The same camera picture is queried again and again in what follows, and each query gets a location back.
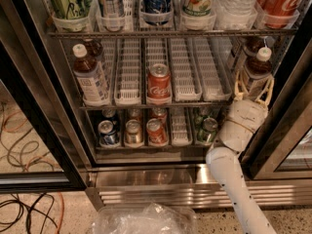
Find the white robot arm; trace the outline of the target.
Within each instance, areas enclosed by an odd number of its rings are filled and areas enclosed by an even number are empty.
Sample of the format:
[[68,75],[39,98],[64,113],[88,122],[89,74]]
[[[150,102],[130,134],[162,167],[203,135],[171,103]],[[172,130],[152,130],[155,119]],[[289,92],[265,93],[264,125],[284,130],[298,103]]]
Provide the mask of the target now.
[[255,99],[246,99],[241,71],[236,73],[234,101],[206,154],[213,178],[229,197],[245,234],[277,234],[250,193],[238,160],[268,115],[274,78],[269,76]]

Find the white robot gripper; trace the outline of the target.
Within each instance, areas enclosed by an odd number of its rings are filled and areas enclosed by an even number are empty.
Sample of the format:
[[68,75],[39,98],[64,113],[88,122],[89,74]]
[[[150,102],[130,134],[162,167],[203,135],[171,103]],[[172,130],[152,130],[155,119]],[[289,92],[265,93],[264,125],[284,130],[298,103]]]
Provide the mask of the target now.
[[243,129],[255,133],[267,117],[269,105],[274,89],[274,78],[270,77],[264,85],[261,93],[254,101],[242,100],[244,92],[241,86],[241,73],[237,72],[234,84],[234,99],[226,117],[226,129],[230,132]]

